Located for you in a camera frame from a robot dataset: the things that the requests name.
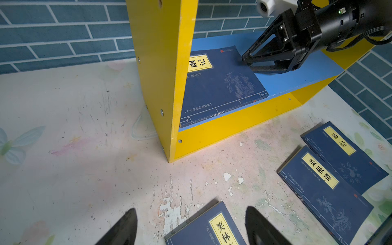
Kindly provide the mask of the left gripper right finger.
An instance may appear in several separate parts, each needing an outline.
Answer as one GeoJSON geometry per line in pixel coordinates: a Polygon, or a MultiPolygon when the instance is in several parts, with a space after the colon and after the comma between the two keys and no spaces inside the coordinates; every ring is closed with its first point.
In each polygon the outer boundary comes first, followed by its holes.
{"type": "Polygon", "coordinates": [[[245,222],[250,245],[290,245],[291,243],[255,207],[248,206],[245,222]]]}

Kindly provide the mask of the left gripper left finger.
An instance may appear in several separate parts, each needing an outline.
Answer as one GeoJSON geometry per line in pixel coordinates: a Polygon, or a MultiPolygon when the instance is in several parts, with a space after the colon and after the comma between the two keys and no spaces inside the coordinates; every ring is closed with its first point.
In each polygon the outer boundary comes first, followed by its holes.
{"type": "Polygon", "coordinates": [[[137,222],[136,209],[129,209],[96,245],[134,245],[137,222]]]}

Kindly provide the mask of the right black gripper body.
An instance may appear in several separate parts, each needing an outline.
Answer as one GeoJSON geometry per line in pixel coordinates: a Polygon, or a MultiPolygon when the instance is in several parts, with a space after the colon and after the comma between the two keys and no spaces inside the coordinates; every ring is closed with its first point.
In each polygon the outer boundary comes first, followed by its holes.
{"type": "Polygon", "coordinates": [[[285,31],[284,60],[286,66],[301,66],[314,51],[322,37],[312,1],[297,1],[295,13],[287,10],[283,15],[285,31]]]}

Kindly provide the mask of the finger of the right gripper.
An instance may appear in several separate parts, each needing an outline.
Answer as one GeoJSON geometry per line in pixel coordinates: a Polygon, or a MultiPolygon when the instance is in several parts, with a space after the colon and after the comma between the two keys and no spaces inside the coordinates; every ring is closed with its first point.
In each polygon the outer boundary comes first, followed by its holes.
{"type": "Polygon", "coordinates": [[[293,20],[294,13],[291,9],[276,17],[267,30],[242,55],[243,62],[253,64],[293,59],[295,53],[293,20]]]}
{"type": "Polygon", "coordinates": [[[264,59],[258,57],[249,57],[249,67],[253,72],[257,73],[282,74],[293,70],[295,65],[295,59],[271,60],[269,57],[264,59]]]}

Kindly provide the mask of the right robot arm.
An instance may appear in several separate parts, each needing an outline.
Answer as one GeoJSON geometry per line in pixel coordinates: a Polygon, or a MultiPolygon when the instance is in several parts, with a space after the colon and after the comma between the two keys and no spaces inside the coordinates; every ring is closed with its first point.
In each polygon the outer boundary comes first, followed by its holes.
{"type": "Polygon", "coordinates": [[[258,4],[260,12],[272,14],[275,20],[242,55],[254,72],[294,71],[313,52],[343,51],[364,39],[376,46],[391,42],[391,38],[374,39],[392,30],[390,1],[329,1],[323,8],[312,1],[282,4],[285,10],[278,10],[273,1],[258,4]]]}

